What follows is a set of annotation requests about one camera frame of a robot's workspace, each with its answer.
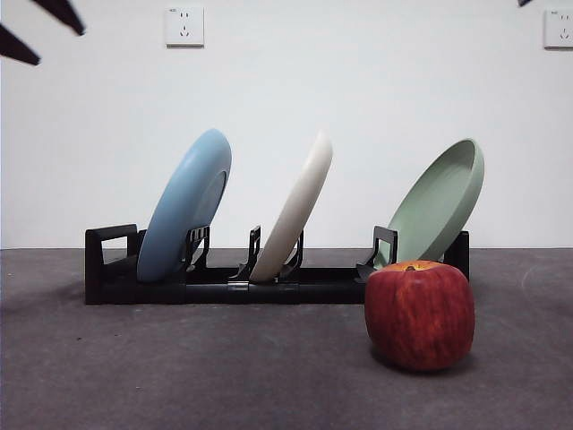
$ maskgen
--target red apple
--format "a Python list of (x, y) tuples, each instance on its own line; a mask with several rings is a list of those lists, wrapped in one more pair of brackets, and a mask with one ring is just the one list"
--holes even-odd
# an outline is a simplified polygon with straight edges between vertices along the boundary
[(449, 367), (472, 347), (472, 290), (464, 274), (447, 264), (400, 262), (374, 272), (364, 315), (380, 353), (409, 370)]

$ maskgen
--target cream plate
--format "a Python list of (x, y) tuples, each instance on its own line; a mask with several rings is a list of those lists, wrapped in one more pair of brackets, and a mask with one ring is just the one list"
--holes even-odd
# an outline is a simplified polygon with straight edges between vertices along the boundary
[(267, 282), (280, 272), (296, 244), (321, 193), (332, 161), (332, 144), (324, 132), (319, 132), (303, 171), (288, 195), (275, 227), (270, 232), (257, 263), (251, 282)]

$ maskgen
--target electrical outlet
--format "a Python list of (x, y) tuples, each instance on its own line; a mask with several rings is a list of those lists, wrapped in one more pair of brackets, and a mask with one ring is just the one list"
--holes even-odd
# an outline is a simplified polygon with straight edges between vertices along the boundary
[(204, 22), (202, 7), (170, 7), (165, 11), (167, 47), (202, 47)]
[(573, 48), (573, 9), (551, 9), (544, 14), (545, 48)]

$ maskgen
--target green plate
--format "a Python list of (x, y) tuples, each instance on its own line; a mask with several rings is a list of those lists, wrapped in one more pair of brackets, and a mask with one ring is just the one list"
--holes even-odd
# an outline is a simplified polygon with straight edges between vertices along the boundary
[[(442, 153), (417, 180), (388, 227), (398, 232), (398, 261), (439, 260), (465, 226), (483, 183), (483, 154), (472, 140)], [(382, 247), (374, 265), (385, 266)]]

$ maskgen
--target gray carpet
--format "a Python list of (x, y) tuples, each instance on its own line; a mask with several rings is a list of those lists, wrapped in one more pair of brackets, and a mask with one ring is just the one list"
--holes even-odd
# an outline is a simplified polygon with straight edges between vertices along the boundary
[(473, 349), (437, 374), (384, 365), (360, 305), (85, 306), (81, 250), (1, 258), (3, 430), (572, 428), (570, 249), (472, 250)]

